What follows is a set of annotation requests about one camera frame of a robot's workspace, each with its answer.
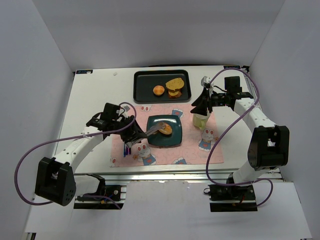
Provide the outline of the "black baking tray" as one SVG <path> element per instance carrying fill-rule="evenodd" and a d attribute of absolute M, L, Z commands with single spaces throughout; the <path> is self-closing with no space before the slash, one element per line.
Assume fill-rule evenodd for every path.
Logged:
<path fill-rule="evenodd" d="M 184 86 L 180 90 L 181 96 L 169 97 L 166 83 L 176 78 L 181 78 L 184 82 Z M 164 93 L 156 95 L 154 93 L 156 86 L 162 86 Z M 186 70 L 142 70 L 134 74 L 133 100 L 138 104 L 186 103 L 191 99 L 191 96 L 190 79 Z"/>

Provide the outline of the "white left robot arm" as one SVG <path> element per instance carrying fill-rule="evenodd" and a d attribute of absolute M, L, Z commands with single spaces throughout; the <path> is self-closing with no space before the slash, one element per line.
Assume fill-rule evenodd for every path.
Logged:
<path fill-rule="evenodd" d="M 61 206 L 68 205 L 78 196 L 104 198 L 104 178 L 96 174 L 76 176 L 75 171 L 87 155 L 110 135 L 119 135 L 127 148 L 147 138 L 136 116 L 127 115 L 124 107 L 106 103 L 103 111 L 86 123 L 81 135 L 68 147 L 39 162 L 35 194 Z"/>

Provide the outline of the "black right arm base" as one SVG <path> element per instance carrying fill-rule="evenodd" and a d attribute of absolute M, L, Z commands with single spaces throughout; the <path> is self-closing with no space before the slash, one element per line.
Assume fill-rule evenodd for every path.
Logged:
<path fill-rule="evenodd" d="M 203 190 L 203 193 L 209 196 L 210 211 L 213 213 L 258 211 L 252 185 L 221 186 L 211 184 Z"/>

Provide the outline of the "silver metal tongs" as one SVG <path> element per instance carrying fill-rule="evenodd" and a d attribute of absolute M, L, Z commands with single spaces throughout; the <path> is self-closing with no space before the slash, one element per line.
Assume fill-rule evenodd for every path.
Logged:
<path fill-rule="evenodd" d="M 158 127 L 157 124 L 155 124 L 154 126 L 152 126 L 149 130 L 147 130 L 145 133 L 147 135 L 147 137 L 141 137 L 143 139 L 147 139 L 150 135 L 152 135 L 153 133 L 158 131 Z"/>

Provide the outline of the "pink bunny placemat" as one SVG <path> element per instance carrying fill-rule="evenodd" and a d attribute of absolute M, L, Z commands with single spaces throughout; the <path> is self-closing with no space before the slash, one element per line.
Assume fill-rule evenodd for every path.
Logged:
<path fill-rule="evenodd" d="M 174 115 L 182 124 L 182 142 L 173 147 L 150 145 L 148 139 L 142 140 L 131 148 L 131 154 L 123 157 L 124 143 L 118 135 L 112 137 L 111 167 L 137 167 L 154 165 L 201 165 L 205 164 L 209 152 L 219 138 L 214 115 L 208 119 L 205 129 L 193 125 L 192 106 L 183 104 L 149 104 L 137 105 L 137 123 L 147 131 L 150 116 Z"/>

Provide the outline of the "pale yellow mug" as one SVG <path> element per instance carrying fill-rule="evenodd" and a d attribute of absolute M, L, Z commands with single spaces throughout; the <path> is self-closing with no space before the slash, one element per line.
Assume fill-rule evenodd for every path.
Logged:
<path fill-rule="evenodd" d="M 207 115 L 193 114 L 192 123 L 196 128 L 199 128 L 200 130 L 204 130 L 206 128 L 206 124 L 210 116 L 211 116 L 210 113 L 208 113 Z"/>

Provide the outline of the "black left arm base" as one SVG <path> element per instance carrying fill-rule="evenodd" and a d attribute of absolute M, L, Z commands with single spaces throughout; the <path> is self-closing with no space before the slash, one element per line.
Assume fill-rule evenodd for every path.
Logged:
<path fill-rule="evenodd" d="M 96 174 L 77 175 L 73 208 L 78 210 L 121 210 L 126 199 L 125 185 L 107 183 Z"/>

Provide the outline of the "small round orange bun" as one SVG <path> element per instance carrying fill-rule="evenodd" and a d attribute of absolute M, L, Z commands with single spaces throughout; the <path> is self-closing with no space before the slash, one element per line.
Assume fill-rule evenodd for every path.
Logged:
<path fill-rule="evenodd" d="M 165 88 L 162 86 L 162 85 L 156 85 L 154 88 L 153 88 L 153 93 L 154 95 L 156 96 L 162 96 L 165 92 Z"/>

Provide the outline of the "dark teal square plate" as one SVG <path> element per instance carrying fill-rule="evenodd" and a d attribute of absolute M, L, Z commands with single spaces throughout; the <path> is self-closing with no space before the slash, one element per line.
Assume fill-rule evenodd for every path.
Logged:
<path fill-rule="evenodd" d="M 182 143 L 183 136 L 183 128 L 180 118 L 177 115 L 169 114 L 152 115 L 147 119 L 146 129 L 149 130 L 160 122 L 168 124 L 172 129 L 172 133 L 166 135 L 158 131 L 156 134 L 152 134 L 147 138 L 148 143 L 156 147 L 174 147 L 180 145 Z"/>

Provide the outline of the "aluminium table frame rail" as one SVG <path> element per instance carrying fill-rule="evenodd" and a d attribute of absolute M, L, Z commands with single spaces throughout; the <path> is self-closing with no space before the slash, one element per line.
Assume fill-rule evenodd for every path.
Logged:
<path fill-rule="evenodd" d="M 219 183 L 225 183 L 234 169 L 217 169 L 209 171 L 210 177 Z M 76 173 L 75 176 L 98 175 L 106 179 L 107 182 L 167 182 L 167 181 L 186 181 L 186 182 L 208 182 L 205 170 L 169 170 L 169 171 L 141 171 L 141 172 L 104 172 L 104 173 Z M 266 178 L 275 182 L 284 182 L 280 170 L 271 170 L 264 173 L 259 179 Z"/>

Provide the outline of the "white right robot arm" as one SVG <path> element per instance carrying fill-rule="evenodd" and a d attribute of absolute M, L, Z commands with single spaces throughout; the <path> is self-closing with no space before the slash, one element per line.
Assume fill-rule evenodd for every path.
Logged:
<path fill-rule="evenodd" d="M 227 132 L 239 121 L 244 121 L 252 133 L 247 151 L 247 161 L 233 172 L 225 187 L 248 186 L 259 181 L 269 170 L 285 166 L 289 159 L 290 131 L 286 126 L 276 125 L 257 107 L 259 97 L 244 92 L 239 76 L 225 77 L 225 89 L 214 91 L 214 79 L 204 76 L 201 79 L 203 90 L 192 103 L 190 111 L 201 120 L 208 120 L 214 107 L 230 107 L 238 118 L 222 133 Z"/>

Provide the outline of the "sesame round bun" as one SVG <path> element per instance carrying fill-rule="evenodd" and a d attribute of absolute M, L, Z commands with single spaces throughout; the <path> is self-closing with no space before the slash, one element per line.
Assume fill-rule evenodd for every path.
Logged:
<path fill-rule="evenodd" d="M 173 132 L 172 127 L 166 122 L 159 122 L 156 126 L 157 131 L 163 135 L 171 135 Z"/>

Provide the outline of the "yellow bread slice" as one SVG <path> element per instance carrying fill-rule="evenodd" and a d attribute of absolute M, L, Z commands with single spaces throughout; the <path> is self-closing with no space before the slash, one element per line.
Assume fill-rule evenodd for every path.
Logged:
<path fill-rule="evenodd" d="M 171 79 L 165 83 L 166 88 L 171 91 L 180 90 L 184 87 L 184 85 L 185 85 L 185 82 L 181 77 Z"/>

